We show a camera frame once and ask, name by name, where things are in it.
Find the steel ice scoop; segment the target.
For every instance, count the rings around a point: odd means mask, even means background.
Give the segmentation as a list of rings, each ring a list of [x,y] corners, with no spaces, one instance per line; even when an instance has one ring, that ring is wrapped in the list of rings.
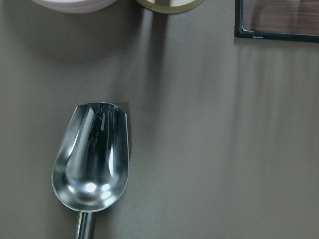
[[[129,175],[127,114],[95,102],[76,107],[53,164],[58,200],[79,213],[76,238],[91,237],[93,213],[112,206]]]

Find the black framed board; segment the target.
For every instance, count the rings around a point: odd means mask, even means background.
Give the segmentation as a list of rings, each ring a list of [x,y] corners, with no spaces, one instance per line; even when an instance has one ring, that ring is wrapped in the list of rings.
[[[240,38],[319,41],[317,0],[237,0],[234,35]]]

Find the pink bowl of ice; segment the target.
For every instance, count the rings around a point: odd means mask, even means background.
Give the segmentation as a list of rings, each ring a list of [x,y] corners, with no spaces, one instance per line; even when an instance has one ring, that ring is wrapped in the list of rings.
[[[65,13],[90,13],[102,10],[116,0],[33,0],[43,7]]]

